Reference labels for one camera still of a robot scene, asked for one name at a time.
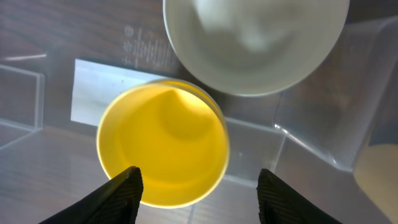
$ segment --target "yellow bowl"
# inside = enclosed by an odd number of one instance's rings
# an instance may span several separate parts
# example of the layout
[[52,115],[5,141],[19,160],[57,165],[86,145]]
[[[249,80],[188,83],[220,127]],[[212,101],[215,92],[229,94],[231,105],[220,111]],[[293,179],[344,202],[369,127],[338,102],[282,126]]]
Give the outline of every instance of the yellow bowl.
[[225,121],[216,103],[192,84],[162,80],[128,90],[106,109],[97,152],[112,179],[141,169],[141,203],[180,208],[206,197],[229,160]]

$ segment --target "yellow cup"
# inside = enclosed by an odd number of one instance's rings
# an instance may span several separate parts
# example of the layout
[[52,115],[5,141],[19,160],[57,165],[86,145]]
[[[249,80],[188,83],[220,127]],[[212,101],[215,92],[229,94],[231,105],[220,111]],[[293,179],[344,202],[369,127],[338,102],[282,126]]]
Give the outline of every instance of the yellow cup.
[[161,80],[128,90],[106,109],[97,152],[112,179],[141,169],[141,203],[180,208],[206,197],[224,176],[229,141],[223,115],[203,90]]

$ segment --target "white bowl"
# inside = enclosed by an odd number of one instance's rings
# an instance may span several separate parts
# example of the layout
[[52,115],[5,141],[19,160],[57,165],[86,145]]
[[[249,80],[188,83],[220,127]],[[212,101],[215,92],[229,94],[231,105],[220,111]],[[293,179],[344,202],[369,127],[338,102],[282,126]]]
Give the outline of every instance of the white bowl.
[[208,44],[192,1],[164,0],[166,31],[178,59],[204,84],[241,96],[275,93],[311,74],[336,43],[349,7],[349,0],[318,0],[300,29],[272,54],[223,58]]

